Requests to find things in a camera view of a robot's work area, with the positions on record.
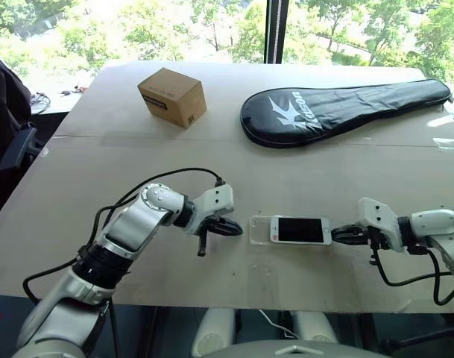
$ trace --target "white smartphone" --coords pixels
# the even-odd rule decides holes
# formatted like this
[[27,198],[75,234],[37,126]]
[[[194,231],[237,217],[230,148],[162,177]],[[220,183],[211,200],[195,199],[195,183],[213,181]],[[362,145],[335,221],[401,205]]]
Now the white smartphone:
[[331,245],[330,221],[326,218],[272,216],[270,240],[278,244]]

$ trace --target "office chair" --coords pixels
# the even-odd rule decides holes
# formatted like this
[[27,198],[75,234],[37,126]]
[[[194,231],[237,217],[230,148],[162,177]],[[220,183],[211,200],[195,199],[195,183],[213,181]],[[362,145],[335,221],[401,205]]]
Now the office chair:
[[43,146],[29,122],[29,98],[29,90],[0,61],[0,209]]

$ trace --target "wooden table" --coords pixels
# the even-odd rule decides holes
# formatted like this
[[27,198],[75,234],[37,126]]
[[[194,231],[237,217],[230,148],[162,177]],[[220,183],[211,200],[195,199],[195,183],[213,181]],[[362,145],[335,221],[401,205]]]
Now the wooden table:
[[[202,81],[208,111],[188,130],[151,116],[136,85],[162,66]],[[250,142],[243,102],[275,87],[344,87],[415,81],[416,69],[134,62],[104,69],[58,128],[0,212],[0,294],[22,295],[22,279],[72,258],[95,211],[141,180],[186,166],[214,169],[233,187],[241,237],[196,237],[163,228],[118,285],[120,304],[251,307],[339,312],[454,312],[432,302],[432,280],[386,286],[367,247],[252,245],[255,215],[357,219],[369,196],[399,215],[454,207],[454,122],[440,107],[377,120],[304,148]],[[194,198],[213,186],[202,173],[161,181]],[[429,273],[427,257],[382,252],[391,280]],[[59,277],[33,283],[45,294]],[[445,277],[443,295],[454,287]]]

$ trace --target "floor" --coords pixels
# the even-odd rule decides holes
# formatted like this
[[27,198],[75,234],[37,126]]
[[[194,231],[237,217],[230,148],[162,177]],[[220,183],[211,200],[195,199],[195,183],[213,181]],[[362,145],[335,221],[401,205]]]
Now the floor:
[[[15,352],[17,332],[32,308],[33,304],[27,298],[0,296],[0,358],[9,358]],[[116,305],[122,357],[190,357],[192,342],[205,312],[206,309],[201,308],[162,307],[156,311],[154,307]],[[288,324],[287,320],[280,320],[278,311],[267,311],[267,314],[273,321]],[[154,315],[156,324],[150,336]],[[447,325],[442,315],[375,314],[371,317],[373,327],[365,329],[375,331],[379,342],[386,338],[407,339]],[[357,318],[357,315],[328,315],[340,343],[362,347],[361,325]],[[239,321],[237,343],[279,338],[279,331],[257,310],[241,310]],[[108,321],[91,357],[114,357]],[[454,358],[454,338],[444,337],[403,348],[392,357]]]

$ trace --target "cardboard box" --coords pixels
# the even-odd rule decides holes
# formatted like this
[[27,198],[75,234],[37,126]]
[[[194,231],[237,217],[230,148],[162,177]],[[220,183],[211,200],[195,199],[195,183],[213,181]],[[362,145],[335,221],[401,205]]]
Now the cardboard box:
[[162,68],[141,82],[140,94],[155,116],[188,128],[206,111],[199,80]]

